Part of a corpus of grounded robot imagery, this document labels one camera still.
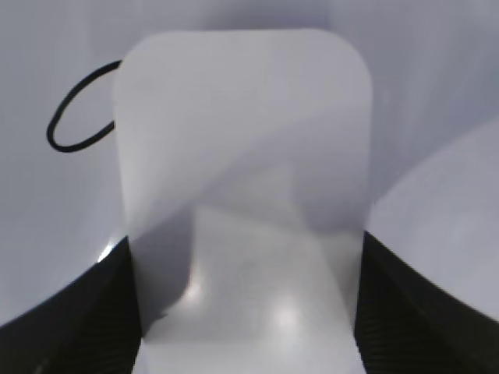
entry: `white backdrop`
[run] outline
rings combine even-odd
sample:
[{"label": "white backdrop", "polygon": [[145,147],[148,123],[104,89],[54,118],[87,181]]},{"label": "white backdrop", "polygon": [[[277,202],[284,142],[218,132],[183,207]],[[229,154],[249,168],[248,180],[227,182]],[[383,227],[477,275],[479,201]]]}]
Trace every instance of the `white backdrop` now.
[{"label": "white backdrop", "polygon": [[[68,164],[68,158],[48,148],[44,131],[75,82],[123,57],[146,35],[178,29],[319,27],[345,37],[366,59],[373,77],[370,195],[376,201],[444,144],[497,115],[498,19],[494,0],[3,1],[0,300],[10,306],[0,311],[0,323],[44,300],[90,263],[93,253],[61,279],[51,279],[58,273],[54,263],[69,264],[67,256],[79,255],[69,246],[105,245],[106,235],[117,230],[110,223],[119,216],[115,203],[81,213],[83,229],[77,235],[65,229],[65,224],[75,226],[68,223],[67,212],[85,210],[88,202],[97,201],[92,196],[100,196],[98,201],[116,197],[112,189],[104,191],[114,183],[108,181],[116,180],[110,175],[114,161],[96,164],[100,158],[87,156]],[[86,100],[75,103],[58,129],[61,143],[81,140],[110,120],[110,82],[96,83]],[[112,137],[91,152],[110,157]],[[60,191],[52,189],[46,174],[51,183],[59,181]],[[81,191],[91,192],[82,196],[78,188],[87,182],[90,188]],[[47,193],[40,192],[43,186]],[[98,238],[92,241],[89,233],[96,230]]]}]

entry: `white plastic card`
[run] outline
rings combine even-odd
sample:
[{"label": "white plastic card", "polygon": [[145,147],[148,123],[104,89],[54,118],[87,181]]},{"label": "white plastic card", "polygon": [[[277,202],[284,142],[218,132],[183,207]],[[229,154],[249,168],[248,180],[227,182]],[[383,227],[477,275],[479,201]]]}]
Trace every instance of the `white plastic card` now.
[{"label": "white plastic card", "polygon": [[357,53],[317,30],[160,34],[114,97],[150,372],[364,372]]}]

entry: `black textured material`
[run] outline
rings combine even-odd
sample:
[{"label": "black textured material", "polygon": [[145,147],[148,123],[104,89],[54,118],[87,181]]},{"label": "black textured material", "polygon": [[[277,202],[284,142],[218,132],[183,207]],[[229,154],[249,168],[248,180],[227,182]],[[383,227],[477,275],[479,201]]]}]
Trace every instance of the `black textured material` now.
[{"label": "black textured material", "polygon": [[0,373],[131,373],[140,319],[128,241],[0,328]]},{"label": "black textured material", "polygon": [[368,374],[499,372],[499,324],[430,283],[369,233],[355,336]]}]

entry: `white surface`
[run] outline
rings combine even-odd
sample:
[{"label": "white surface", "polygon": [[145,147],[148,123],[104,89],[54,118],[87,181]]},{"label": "white surface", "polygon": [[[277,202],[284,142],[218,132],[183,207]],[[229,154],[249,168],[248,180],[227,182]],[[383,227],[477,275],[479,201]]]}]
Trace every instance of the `white surface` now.
[{"label": "white surface", "polygon": [[499,2],[329,0],[373,78],[370,198],[499,115]]},{"label": "white surface", "polygon": [[[124,232],[114,135],[72,154],[56,152],[45,137],[57,104],[97,66],[82,61],[57,69],[59,59],[68,63],[65,55],[73,51],[66,39],[42,27],[38,32],[50,41],[48,47],[34,37],[29,19],[0,14],[0,48],[16,51],[4,54],[0,72],[2,325],[74,281]],[[14,23],[24,24],[24,34],[4,29]],[[19,45],[5,44],[10,35]],[[60,143],[82,141],[112,119],[111,82],[111,75],[103,78],[70,104],[55,134]]]},{"label": "white surface", "polygon": [[[65,287],[125,234],[114,135],[73,155],[45,140],[75,83],[159,30],[325,27],[325,9],[323,0],[0,2],[0,325]],[[112,120],[112,76],[70,105],[60,143]]]},{"label": "white surface", "polygon": [[195,222],[189,287],[144,339],[151,373],[365,372],[329,267],[358,277],[361,237],[201,206]]},{"label": "white surface", "polygon": [[373,208],[367,229],[422,275],[499,320],[499,118],[456,140]]},{"label": "white surface", "polygon": [[143,322],[168,313],[150,371],[363,372],[358,55],[314,30],[159,35],[126,57],[115,117]]},{"label": "white surface", "polygon": [[[45,124],[68,87],[122,58],[151,33],[314,26],[331,29],[354,45],[373,77],[370,195],[375,201],[434,151],[497,115],[498,14],[494,0],[5,0],[0,3],[0,48],[14,52],[4,54],[0,69],[0,152],[11,165],[2,180],[18,189],[26,177],[48,170],[52,163],[27,150],[44,138]],[[108,94],[99,92],[90,95],[91,108],[63,121],[61,141],[82,139],[111,119]],[[65,137],[76,129],[85,133]],[[20,144],[26,148],[13,150]],[[5,192],[3,183],[0,201],[8,201],[8,209],[0,206],[0,220],[7,232],[20,222],[15,217],[34,211],[48,212],[44,219],[52,220],[51,207],[31,208],[30,199]],[[17,240],[35,240],[28,232],[37,227],[38,217],[23,220],[26,226]],[[50,241],[45,235],[40,231],[37,236]],[[49,250],[46,260],[53,262],[57,254]],[[35,260],[47,264],[38,256]],[[25,295],[26,305],[42,297],[37,287],[44,282],[37,271],[21,268],[22,276],[19,268],[2,272],[0,309],[8,311],[0,320],[17,314],[12,308],[19,295]]]}]

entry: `black elastic cord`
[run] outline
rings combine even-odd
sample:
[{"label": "black elastic cord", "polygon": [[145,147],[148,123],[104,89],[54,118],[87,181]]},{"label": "black elastic cord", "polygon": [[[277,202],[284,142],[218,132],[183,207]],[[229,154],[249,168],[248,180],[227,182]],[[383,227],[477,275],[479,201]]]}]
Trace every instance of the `black elastic cord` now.
[{"label": "black elastic cord", "polygon": [[76,95],[79,94],[86,86],[91,84],[97,78],[103,76],[104,74],[107,74],[108,72],[116,70],[121,63],[122,63],[121,61],[115,61],[105,66],[102,66],[101,68],[97,69],[96,71],[92,72],[90,75],[80,80],[80,82],[76,84],[69,91],[69,93],[65,96],[64,100],[58,106],[57,110],[54,113],[54,116],[52,117],[52,120],[50,121],[47,127],[47,140],[52,148],[58,150],[59,152],[64,152],[64,153],[78,152],[79,150],[84,150],[85,148],[91,146],[92,144],[95,144],[96,142],[104,138],[107,134],[109,134],[112,130],[115,129],[115,123],[113,121],[109,125],[105,126],[97,134],[91,136],[90,138],[84,140],[81,143],[73,144],[72,146],[62,146],[60,144],[57,144],[57,142],[55,142],[54,139],[55,128],[57,127],[57,124],[61,120],[62,114],[64,113],[65,109],[67,108],[69,103],[73,101]]}]

